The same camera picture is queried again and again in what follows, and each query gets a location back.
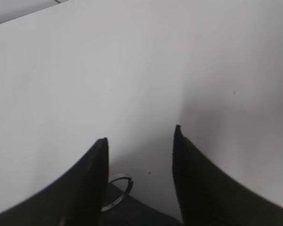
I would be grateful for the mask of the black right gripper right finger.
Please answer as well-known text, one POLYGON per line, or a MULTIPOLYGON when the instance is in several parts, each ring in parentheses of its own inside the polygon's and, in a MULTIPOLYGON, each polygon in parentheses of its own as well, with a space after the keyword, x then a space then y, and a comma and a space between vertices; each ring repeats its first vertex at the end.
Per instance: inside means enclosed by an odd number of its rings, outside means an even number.
POLYGON ((185 226, 283 226, 283 207, 245 188, 174 132, 172 174, 185 226))

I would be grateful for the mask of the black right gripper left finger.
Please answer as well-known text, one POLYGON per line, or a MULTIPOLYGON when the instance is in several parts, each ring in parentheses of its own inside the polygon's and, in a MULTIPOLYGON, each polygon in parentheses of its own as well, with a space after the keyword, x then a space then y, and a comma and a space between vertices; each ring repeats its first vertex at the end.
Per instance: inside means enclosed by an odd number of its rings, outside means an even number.
POLYGON ((98 226, 108 184, 108 140, 95 144, 65 174, 0 213, 0 226, 98 226))

